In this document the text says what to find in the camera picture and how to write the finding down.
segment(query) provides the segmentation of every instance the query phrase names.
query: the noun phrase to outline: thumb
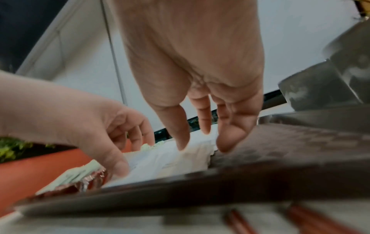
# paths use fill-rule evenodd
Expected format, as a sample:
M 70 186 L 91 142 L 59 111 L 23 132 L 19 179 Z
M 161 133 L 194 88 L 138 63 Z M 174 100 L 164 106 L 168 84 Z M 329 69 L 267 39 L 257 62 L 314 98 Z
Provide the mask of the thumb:
M 122 152 L 105 131 L 85 137 L 78 147 L 115 175 L 123 177 L 130 172 L 128 162 Z

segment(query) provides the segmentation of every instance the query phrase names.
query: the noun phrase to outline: metal container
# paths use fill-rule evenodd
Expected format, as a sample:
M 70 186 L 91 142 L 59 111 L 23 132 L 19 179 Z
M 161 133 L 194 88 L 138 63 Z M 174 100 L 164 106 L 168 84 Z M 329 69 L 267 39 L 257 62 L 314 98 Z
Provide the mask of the metal container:
M 296 111 L 360 103 L 330 61 L 316 64 L 282 80 L 279 89 Z
M 360 22 L 323 51 L 363 103 L 370 103 L 370 20 Z

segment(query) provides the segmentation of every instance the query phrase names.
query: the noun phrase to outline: fingernail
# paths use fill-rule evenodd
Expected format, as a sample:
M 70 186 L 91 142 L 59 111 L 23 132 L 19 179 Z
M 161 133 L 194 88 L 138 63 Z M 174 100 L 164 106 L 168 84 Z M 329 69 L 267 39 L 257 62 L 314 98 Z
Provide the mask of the fingernail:
M 113 173 L 119 177 L 125 177 L 130 173 L 130 167 L 126 162 L 119 161 L 114 165 Z

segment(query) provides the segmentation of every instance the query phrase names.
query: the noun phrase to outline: ceiling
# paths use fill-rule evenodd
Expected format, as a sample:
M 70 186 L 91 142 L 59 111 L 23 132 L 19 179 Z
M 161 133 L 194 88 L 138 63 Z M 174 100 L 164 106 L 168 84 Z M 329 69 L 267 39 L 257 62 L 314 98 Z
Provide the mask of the ceiling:
M 15 72 L 67 0 L 0 0 L 0 69 Z

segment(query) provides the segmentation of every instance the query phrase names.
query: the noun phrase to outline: orange planter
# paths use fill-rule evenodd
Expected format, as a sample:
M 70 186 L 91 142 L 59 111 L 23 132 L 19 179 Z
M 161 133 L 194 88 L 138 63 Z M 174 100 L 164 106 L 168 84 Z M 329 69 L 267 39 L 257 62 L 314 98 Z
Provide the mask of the orange planter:
M 131 142 L 127 140 L 122 152 L 130 151 Z M 0 164 L 0 217 L 10 212 L 7 208 L 14 202 L 35 194 L 66 170 L 90 161 L 75 149 Z

